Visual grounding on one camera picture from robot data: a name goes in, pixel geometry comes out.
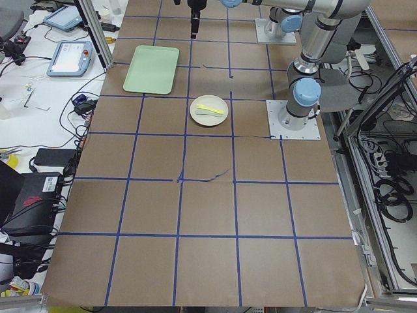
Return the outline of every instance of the blue tape grid line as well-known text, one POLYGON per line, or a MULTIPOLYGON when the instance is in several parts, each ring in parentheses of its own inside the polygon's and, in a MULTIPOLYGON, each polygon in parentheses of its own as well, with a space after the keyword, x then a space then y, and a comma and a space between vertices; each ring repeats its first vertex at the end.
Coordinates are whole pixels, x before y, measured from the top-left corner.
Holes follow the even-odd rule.
MULTIPOLYGON (((115 97, 115 98, 141 98, 142 94, 138 94, 138 95, 100 95, 100 97, 115 97)), ((154 96, 154 95, 147 95, 147 98, 159 98, 159 99, 184 99, 186 100, 187 97, 169 97, 169 96, 154 96)), ((233 99, 234 101, 261 101, 261 102, 265 102, 265 100, 262 99, 248 99, 248 98, 235 98, 233 99)))
MULTIPOLYGON (((162 0, 160 0, 159 14, 160 14, 160 11, 161 11, 161 7, 162 7, 162 0)), ((156 24, 155 28, 156 29, 155 29, 155 33, 154 33, 154 39, 156 38, 156 32, 158 30, 158 23, 156 24)), ((137 125, 136 125, 136 132, 137 133, 139 133, 139 126, 140 126, 140 123, 141 123, 142 112, 143 112, 143 107, 144 107, 144 103, 145 103, 145 97, 146 97, 146 95, 143 94, 142 95, 142 101, 141 101, 141 108, 140 108, 140 111, 139 111, 139 117, 137 119, 137 125)), ((128 177, 127 177, 127 180, 126 180, 126 188, 124 189, 122 209, 121 209, 121 213, 120 213, 120 217, 119 217, 119 225, 117 227, 115 248, 114 248, 114 251, 113 251, 113 258, 112 258, 112 261, 111 261, 111 268, 110 268, 108 287, 107 287, 107 291, 106 291, 106 300, 104 301, 104 306, 108 306, 108 303, 109 303, 109 296, 110 296, 110 292, 111 292, 111 283, 113 281, 113 273, 114 273, 114 269, 115 269, 117 250, 118 250, 118 247, 119 247, 120 233, 121 233, 121 230, 122 230, 123 214, 124 214, 124 209, 126 207, 127 195, 128 195, 128 190, 129 190, 129 184, 130 184, 130 177, 132 176, 132 169, 133 169, 133 163, 134 163, 134 159, 135 159, 135 151, 136 151, 136 145, 137 145, 138 137, 139 137, 139 135, 135 134, 135 140, 134 140, 134 144, 133 144, 133 148, 132 148, 132 156, 130 157, 129 172, 128 172, 128 177)))
POLYGON ((353 240, 352 237, 338 236, 268 236, 268 235, 196 235, 192 233, 88 233, 60 231, 63 236, 101 236, 101 237, 162 237, 162 238, 214 238, 214 239, 296 239, 296 240, 353 240))
POLYGON ((158 31, 159 21, 160 21, 160 18, 161 18, 161 10, 162 10, 162 0, 160 0, 158 16, 156 17, 155 33, 154 33, 154 39, 152 41, 153 46, 155 45, 155 42, 156 42, 156 32, 158 31))
MULTIPOLYGON (((193 42, 190 43, 190 58, 188 60, 189 66, 192 64, 193 55, 193 42)), ((177 277, 178 277, 178 262, 179 262, 179 246, 180 246, 180 227, 181 227, 181 210, 182 210, 182 195, 184 190, 184 171, 185 160, 187 154, 187 128, 188 128, 188 106, 190 105, 190 86, 191 86, 191 67, 188 69, 188 82, 187 82, 187 98, 186 98, 186 110, 184 116, 184 146, 182 150, 182 169, 178 181, 180 182, 180 196, 178 206, 178 220, 177 220, 177 238, 175 241, 175 264, 174 264, 174 283, 173 283, 173 296, 172 305, 175 306, 177 302, 177 277)))
POLYGON ((303 301, 304 301, 304 306, 308 306, 307 295, 306 295, 306 287, 304 285, 304 279, 303 279, 303 276, 302 276, 300 251, 298 249, 298 242, 297 242, 297 237, 296 237, 294 213, 293 213, 293 206, 292 206, 292 203, 291 203, 291 193, 290 193, 290 190, 289 190, 287 165, 285 163, 285 153, 284 153, 284 146, 282 144, 282 139, 280 140, 280 148, 281 148, 281 154, 282 154, 282 164, 283 164, 283 169, 284 169, 284 178, 285 178, 285 182, 286 182, 285 186, 286 186, 286 189, 287 189, 288 207, 289 207, 289 212, 290 212, 290 217, 291 217, 291 226, 293 227, 295 254, 296 254, 296 258, 297 258, 298 272, 300 274, 302 297, 303 297, 303 301))
MULTIPOLYGON (((153 16, 153 15, 125 15, 127 18, 174 18, 177 20, 189 20, 189 17, 185 16, 153 16)), ((253 23, 253 20, 243 20, 243 19, 236 19, 236 18, 205 18, 201 17, 200 20, 208 20, 208 21, 232 21, 232 22, 248 22, 253 23)))
MULTIPOLYGON (((271 72, 271 73, 272 72, 287 72, 287 70, 284 69, 284 68, 274 68, 274 69, 271 68, 271 63, 270 63, 270 58, 269 58, 269 52, 268 51, 269 50, 266 51, 266 56, 268 58, 269 68, 232 67, 230 65, 230 62, 231 62, 230 51, 228 52, 229 53, 229 66, 228 67, 208 67, 206 65, 203 65, 203 67, 207 68, 209 70, 229 70, 229 77, 230 78, 233 78, 233 75, 230 72, 231 70, 256 70, 256 71, 259 71, 259 72, 271 72)), ((118 61, 115 61, 115 64, 126 65, 126 66, 130 65, 130 63, 128 63, 128 62, 118 62, 118 61)), ((197 67, 195 65, 189 65, 189 66, 177 65, 177 67, 178 68, 201 68, 201 67, 197 67)))
MULTIPOLYGON (((127 181, 127 178, 124 177, 76 177, 75 180, 104 180, 104 181, 127 181)), ((173 179, 163 179, 163 178, 129 178, 130 181, 165 181, 173 182, 173 179)), ((182 181, 206 181, 204 179, 189 179, 182 177, 182 181)), ((264 185, 335 185, 338 186, 338 183, 331 181, 234 181, 236 184, 264 184, 264 185)))
MULTIPOLYGON (((117 37, 117 40, 152 40, 149 37, 117 37)), ((209 39, 181 39, 181 38, 156 38, 156 41, 183 41, 183 42, 215 42, 218 44, 227 44, 224 40, 209 40, 209 39)), ((231 41, 233 44, 257 44, 254 41, 231 41)))
POLYGON ((239 296, 239 306, 243 305, 242 300, 242 280, 240 277, 240 251, 239 251, 239 227, 238 227, 238 207, 237 207, 237 184, 236 184, 236 152, 235 152, 235 126, 233 124, 233 101, 230 100, 230 117, 232 127, 232 161, 233 161, 233 201, 235 206, 235 233, 236 233, 236 259, 237 259, 237 286, 239 296))
MULTIPOLYGON (((262 10, 261 10, 260 6, 258 7, 258 10, 259 10, 259 17, 262 18, 262 10)), ((269 45, 265 44, 265 47, 266 47, 266 58, 268 59, 269 76, 270 76, 270 79, 271 79, 272 99, 275 100, 276 95, 275 95, 275 88, 274 88, 274 76, 272 75, 272 66, 271 66, 271 58, 270 58, 270 54, 269 54, 269 45)))

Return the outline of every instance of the screwdriver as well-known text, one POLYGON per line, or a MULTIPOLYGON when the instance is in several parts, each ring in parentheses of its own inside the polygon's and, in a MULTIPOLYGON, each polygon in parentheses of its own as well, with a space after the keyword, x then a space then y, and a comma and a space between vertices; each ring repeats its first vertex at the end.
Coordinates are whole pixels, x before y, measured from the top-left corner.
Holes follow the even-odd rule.
POLYGON ((116 38, 112 38, 112 37, 106 37, 106 42, 108 44, 113 44, 116 41, 116 38))

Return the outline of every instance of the metal bracket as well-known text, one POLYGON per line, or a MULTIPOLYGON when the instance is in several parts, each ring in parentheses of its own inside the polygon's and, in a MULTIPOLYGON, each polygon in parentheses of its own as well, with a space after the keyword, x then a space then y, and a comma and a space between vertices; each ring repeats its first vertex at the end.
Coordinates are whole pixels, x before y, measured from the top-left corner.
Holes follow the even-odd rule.
POLYGON ((294 33, 287 33, 282 38, 270 37, 265 33, 265 25, 268 23, 266 18, 256 18, 256 35, 258 38, 258 43, 260 44, 285 44, 285 45, 295 45, 296 38, 294 33))
POLYGON ((315 119, 309 119, 302 130, 286 129, 278 121, 278 114, 287 105, 286 100, 267 100, 266 109, 268 110, 269 131, 272 139, 296 139, 296 140, 320 140, 319 127, 315 119))

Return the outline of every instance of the wire bundle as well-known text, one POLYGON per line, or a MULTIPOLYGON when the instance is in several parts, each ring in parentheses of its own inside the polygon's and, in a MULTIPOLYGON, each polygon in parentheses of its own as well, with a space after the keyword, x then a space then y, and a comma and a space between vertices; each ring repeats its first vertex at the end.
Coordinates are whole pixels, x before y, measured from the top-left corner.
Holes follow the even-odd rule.
MULTIPOLYGON (((405 86, 407 79, 415 74, 417 72, 417 66, 416 61, 417 59, 413 59, 411 62, 405 63, 401 65, 386 81, 386 83, 380 88, 380 91, 376 97, 376 99, 373 101, 372 105, 366 110, 366 113, 362 114, 362 118, 359 121, 357 132, 356 132, 356 144, 358 146, 359 153, 364 161, 364 164, 366 165, 366 169, 369 175, 369 179, 371 180, 371 183, 375 186, 375 177, 379 177, 379 181, 381 181, 381 175, 375 171, 375 164, 370 162, 369 159, 369 138, 366 138, 362 135, 362 131, 364 126, 366 126, 366 123, 369 120, 372 120, 372 118, 378 119, 381 117, 381 115, 385 114, 385 109, 389 108, 393 103, 396 97, 400 96, 402 99, 402 94, 405 91, 405 86)), ((416 116, 416 111, 410 108, 409 106, 406 106, 406 108, 410 111, 413 116, 416 116)), ((402 144, 398 143, 398 141, 394 138, 394 136, 388 132, 391 136, 386 137, 386 139, 389 139, 395 143, 395 146, 397 149, 404 148, 407 146, 407 143, 409 142, 403 142, 402 144)), ((374 148, 378 149, 377 142, 371 142, 374 145, 374 148)), ((392 190, 382 195, 379 188, 374 188, 374 197, 375 202, 377 203, 377 207, 379 208, 379 217, 381 220, 382 228, 390 249, 390 254, 392 257, 392 261, 394 263, 395 268, 397 269, 397 272, 399 275, 409 284, 413 286, 417 286, 417 282, 414 279, 411 279, 408 277, 404 270, 401 268, 401 266, 398 263, 397 256, 395 254, 395 248, 392 243, 390 234, 388 233, 388 228, 386 227, 386 223, 384 221, 384 216, 386 218, 389 218, 390 220, 395 220, 396 222, 404 223, 412 218, 412 207, 406 197, 404 197, 404 193, 414 192, 414 190, 408 188, 404 189, 401 184, 404 183, 404 180, 400 181, 398 177, 394 178, 394 180, 389 184, 392 184, 392 190), (399 205, 399 204, 405 204, 407 208, 407 216, 404 218, 396 218, 390 212, 388 211, 389 206, 399 205)))

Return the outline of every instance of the black device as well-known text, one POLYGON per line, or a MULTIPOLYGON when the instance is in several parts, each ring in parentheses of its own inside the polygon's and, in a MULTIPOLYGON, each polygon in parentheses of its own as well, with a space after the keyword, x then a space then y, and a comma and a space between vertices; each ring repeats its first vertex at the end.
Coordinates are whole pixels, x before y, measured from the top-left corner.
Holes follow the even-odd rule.
POLYGON ((22 31, 20 35, 14 37, 14 44, 20 47, 22 53, 25 51, 27 45, 31 41, 32 37, 26 36, 25 33, 22 31))
POLYGON ((101 23, 101 24, 102 24, 102 29, 104 31, 110 31, 114 33, 120 29, 120 27, 113 25, 113 24, 109 24, 109 23, 101 23))
POLYGON ((10 40, 3 40, 0 37, 0 51, 5 53, 6 57, 11 57, 16 65, 22 65, 26 60, 26 56, 23 54, 22 47, 15 44, 10 40))
MULTIPOLYGON (((181 0, 174 0, 175 5, 180 5, 181 0)), ((196 39, 200 27, 200 12, 207 6, 207 0, 187 0, 191 8, 191 38, 196 39)))
POLYGON ((74 106, 74 111, 78 115, 84 115, 96 109, 97 100, 87 100, 77 106, 74 106))
POLYGON ((65 167, 76 155, 75 149, 45 149, 40 148, 33 163, 37 166, 65 167))
POLYGON ((2 230, 21 231, 22 235, 44 235, 52 231, 55 207, 64 179, 60 173, 23 173, 25 181, 16 199, 12 214, 3 222, 2 230))
POLYGON ((390 176, 405 175, 407 171, 417 171, 417 155, 412 153, 389 152, 385 154, 386 170, 390 176))
POLYGON ((14 209, 16 199, 25 182, 25 177, 0 161, 0 223, 14 209))

